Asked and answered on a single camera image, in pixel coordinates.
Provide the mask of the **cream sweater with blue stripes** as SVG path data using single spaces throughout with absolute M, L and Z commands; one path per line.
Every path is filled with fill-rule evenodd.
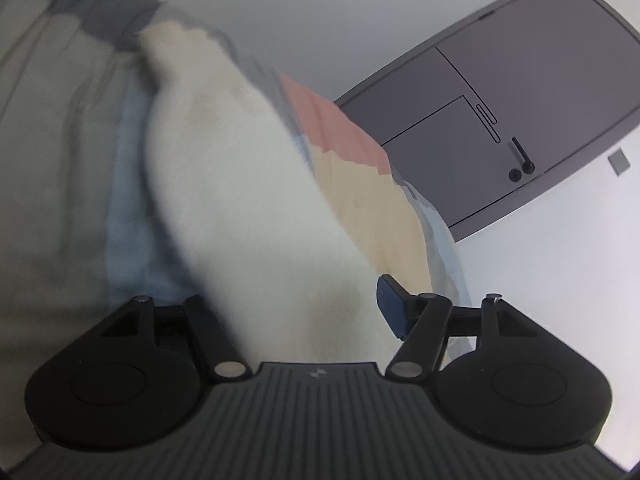
M 387 365 L 399 342 L 376 303 L 378 278 L 271 103 L 204 30 L 163 22 L 140 44 L 160 87 L 150 188 L 242 356 Z

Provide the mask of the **patchwork checkered bed quilt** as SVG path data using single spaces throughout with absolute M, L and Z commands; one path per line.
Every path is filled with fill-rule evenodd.
M 1 0 L 1 465 L 38 446 L 24 405 L 39 365 L 140 294 L 195 284 L 143 175 L 155 94 L 139 32 L 193 21 L 160 0 Z M 331 101 L 220 43 L 277 110 L 370 263 L 412 292 L 468 304 L 436 208 Z

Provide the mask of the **grey wall switch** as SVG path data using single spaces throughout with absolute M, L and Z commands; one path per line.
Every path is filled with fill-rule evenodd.
M 608 155 L 608 162 L 617 177 L 630 168 L 630 162 L 621 148 L 618 148 L 615 152 Z

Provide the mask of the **grey bedroom door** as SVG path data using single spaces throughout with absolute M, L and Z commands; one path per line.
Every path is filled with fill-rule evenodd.
M 639 29 L 604 0 L 498 0 L 338 106 L 463 240 L 638 126 Z M 536 166 L 516 183 L 512 136 Z

